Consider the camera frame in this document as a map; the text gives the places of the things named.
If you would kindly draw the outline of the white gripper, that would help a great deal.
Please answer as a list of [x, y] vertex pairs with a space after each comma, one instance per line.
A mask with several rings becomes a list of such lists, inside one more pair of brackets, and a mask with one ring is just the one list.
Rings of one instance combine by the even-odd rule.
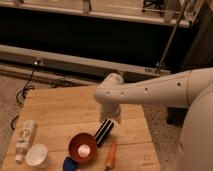
[[114, 120], [121, 124], [120, 115], [121, 107], [119, 104], [102, 104], [100, 108], [101, 118], [100, 122], [104, 122], [106, 118], [114, 118]]

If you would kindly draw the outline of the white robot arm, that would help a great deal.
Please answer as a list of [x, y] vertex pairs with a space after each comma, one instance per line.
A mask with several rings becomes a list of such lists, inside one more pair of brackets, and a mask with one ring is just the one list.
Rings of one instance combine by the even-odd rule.
[[123, 104], [185, 108], [175, 171], [213, 171], [213, 67], [125, 83], [109, 74], [96, 88], [103, 116], [117, 116]]

